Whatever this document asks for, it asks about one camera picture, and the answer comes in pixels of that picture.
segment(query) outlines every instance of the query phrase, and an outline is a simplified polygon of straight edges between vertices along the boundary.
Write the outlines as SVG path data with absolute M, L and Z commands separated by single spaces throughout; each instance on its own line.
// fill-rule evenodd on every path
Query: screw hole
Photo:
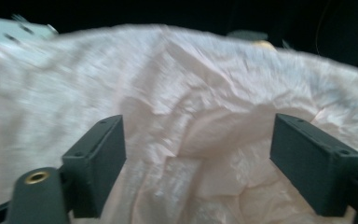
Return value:
M 81 156 L 83 156 L 83 152 L 77 152 L 77 153 L 75 153 L 75 156 L 76 157 L 81 157 Z
M 14 38 L 14 37 L 11 36 L 11 35 L 4 34 L 4 36 L 5 36 L 7 39 L 11 40 L 11 41 L 14 41 L 14 42 L 16 42 L 16 43 L 20 43 L 20 41 L 19 41 L 18 39 Z
M 44 181 L 45 179 L 47 179 L 49 176 L 48 172 L 42 171 L 42 172 L 37 172 L 31 175 L 28 175 L 27 178 L 25 179 L 25 183 L 26 184 L 36 184 L 36 183 L 40 183 L 42 181 Z
M 30 35 L 33 35 L 33 34 L 34 34 L 34 31 L 32 31 L 30 28 L 28 28 L 28 27 L 26 27 L 26 26 L 24 26 L 24 25 L 22 25 L 22 24 L 20 24 L 20 28 L 21 28 L 22 30 L 24 30 L 25 32 L 27 32 L 28 34 L 30 34 Z
M 349 154 L 350 154 L 349 151 L 344 150 L 344 149 L 341 149 L 338 153 L 339 153 L 339 154 L 342 154 L 342 155 L 349 155 Z

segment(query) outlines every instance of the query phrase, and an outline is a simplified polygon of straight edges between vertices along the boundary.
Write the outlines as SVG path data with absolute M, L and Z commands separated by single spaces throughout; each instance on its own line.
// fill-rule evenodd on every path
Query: white fabric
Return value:
M 358 150 L 358 69 L 166 26 L 0 49 L 0 203 L 96 121 L 124 116 L 128 160 L 101 220 L 351 223 L 317 217 L 269 159 L 275 113 Z

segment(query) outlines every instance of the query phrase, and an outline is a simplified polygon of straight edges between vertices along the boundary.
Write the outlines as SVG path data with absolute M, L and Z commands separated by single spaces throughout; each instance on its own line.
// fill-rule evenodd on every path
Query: white plastic bag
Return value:
M 121 26 L 0 49 L 0 203 L 99 119 L 128 160 L 101 220 L 351 223 L 317 217 L 269 159 L 275 113 L 358 150 L 358 69 L 222 36 Z

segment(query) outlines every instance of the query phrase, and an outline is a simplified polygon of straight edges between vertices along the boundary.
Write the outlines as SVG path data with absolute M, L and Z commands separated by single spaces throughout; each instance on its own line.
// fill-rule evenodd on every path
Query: black mounting arm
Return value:
M 122 117 L 100 120 L 62 156 L 60 169 L 17 180 L 11 201 L 0 205 L 0 222 L 66 224 L 71 210 L 74 217 L 100 217 L 125 160 Z
M 277 114 L 270 157 L 316 214 L 357 214 L 358 151 L 303 119 Z

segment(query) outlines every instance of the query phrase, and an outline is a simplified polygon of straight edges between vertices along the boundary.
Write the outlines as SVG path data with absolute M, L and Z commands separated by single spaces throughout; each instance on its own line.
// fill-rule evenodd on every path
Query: dark background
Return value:
M 258 31 L 276 47 L 284 39 L 296 50 L 358 66 L 358 0 L 0 0 L 0 18 L 12 14 L 51 24 L 61 34 L 125 23 L 163 23 L 218 35 Z

